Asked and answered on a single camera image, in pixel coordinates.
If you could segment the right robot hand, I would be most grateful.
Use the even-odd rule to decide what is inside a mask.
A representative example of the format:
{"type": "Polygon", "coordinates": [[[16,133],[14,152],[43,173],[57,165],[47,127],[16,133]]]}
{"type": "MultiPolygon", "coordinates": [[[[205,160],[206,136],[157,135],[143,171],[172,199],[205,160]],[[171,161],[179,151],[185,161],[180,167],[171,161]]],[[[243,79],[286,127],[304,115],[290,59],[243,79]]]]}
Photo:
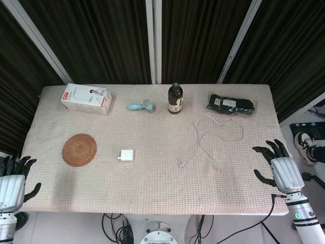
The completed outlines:
{"type": "Polygon", "coordinates": [[[270,166],[273,178],[265,178],[257,169],[255,169],[254,174],[257,179],[264,184],[276,187],[284,194],[301,191],[305,185],[304,181],[295,161],[289,156],[284,144],[277,139],[273,142],[267,140],[266,144],[269,145],[270,148],[255,146],[252,149],[257,153],[261,153],[266,159],[270,166]]]}

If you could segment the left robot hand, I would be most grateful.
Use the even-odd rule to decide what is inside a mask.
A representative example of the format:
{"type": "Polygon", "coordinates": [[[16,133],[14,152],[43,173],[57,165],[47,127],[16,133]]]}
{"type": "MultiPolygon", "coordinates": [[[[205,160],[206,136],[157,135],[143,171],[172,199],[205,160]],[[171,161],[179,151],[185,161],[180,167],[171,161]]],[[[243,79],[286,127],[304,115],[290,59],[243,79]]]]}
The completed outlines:
{"type": "Polygon", "coordinates": [[[19,161],[17,156],[7,156],[1,160],[1,213],[11,213],[19,210],[22,205],[35,197],[41,183],[37,183],[30,193],[25,192],[25,185],[30,168],[36,162],[30,156],[19,161]]]}

